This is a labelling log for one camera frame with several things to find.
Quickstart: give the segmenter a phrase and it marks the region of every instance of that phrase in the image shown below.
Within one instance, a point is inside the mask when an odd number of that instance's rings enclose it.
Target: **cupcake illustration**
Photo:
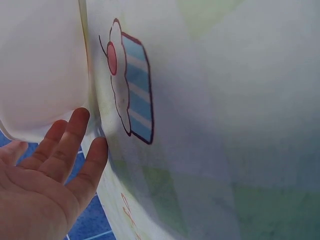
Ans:
[[[142,43],[121,30],[118,19],[113,21],[109,42],[104,48],[117,113],[128,136],[132,134],[152,144],[154,112],[150,65]]]

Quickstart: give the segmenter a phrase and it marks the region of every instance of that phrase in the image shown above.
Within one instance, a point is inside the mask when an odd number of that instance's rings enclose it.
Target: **finger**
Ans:
[[[107,141],[104,137],[98,137],[93,140],[82,169],[66,185],[78,200],[80,211],[83,211],[94,197],[107,160]]]
[[[0,159],[5,164],[14,166],[27,149],[28,143],[23,141],[12,141],[3,147],[0,147]]]
[[[78,108],[73,112],[58,146],[48,160],[38,168],[39,172],[59,183],[67,180],[85,136],[89,117],[90,114],[85,108]]]
[[[56,121],[39,143],[32,156],[24,159],[18,166],[23,169],[37,170],[55,150],[66,130],[67,124],[65,120]]]

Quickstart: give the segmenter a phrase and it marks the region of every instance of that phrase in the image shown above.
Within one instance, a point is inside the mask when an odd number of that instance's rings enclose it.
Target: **white frosting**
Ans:
[[[112,42],[117,61],[115,75],[111,75],[111,84],[114,91],[115,106],[121,118],[124,129],[127,133],[131,132],[129,108],[129,88],[126,80],[126,55],[122,45],[121,28],[118,22],[114,22],[111,28],[110,41]]]

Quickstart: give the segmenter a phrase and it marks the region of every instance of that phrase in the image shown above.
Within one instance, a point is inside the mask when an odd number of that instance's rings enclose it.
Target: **orange lettering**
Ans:
[[[126,199],[126,197],[125,197],[125,195],[124,195],[123,193],[121,193],[121,197],[122,197],[122,200],[123,200],[126,208],[127,208],[127,209],[129,210],[129,212],[131,213],[131,210],[130,210],[130,207],[129,207],[129,203],[128,203],[128,201],[127,201],[127,199]]]
[[[142,240],[138,233],[135,232],[135,240]]]
[[[129,212],[126,211],[125,207],[122,207],[122,210],[124,211],[124,213],[129,217],[129,219],[131,220],[131,223],[133,226],[136,226],[135,221],[131,218],[131,215]]]

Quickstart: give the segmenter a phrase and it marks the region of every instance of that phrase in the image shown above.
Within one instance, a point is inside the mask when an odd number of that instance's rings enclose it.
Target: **green pattern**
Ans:
[[[243,240],[319,240],[320,193],[234,186]]]
[[[177,0],[193,38],[200,37],[244,0]]]
[[[142,171],[159,219],[181,235],[186,236],[187,228],[170,172],[145,166],[142,167]]]

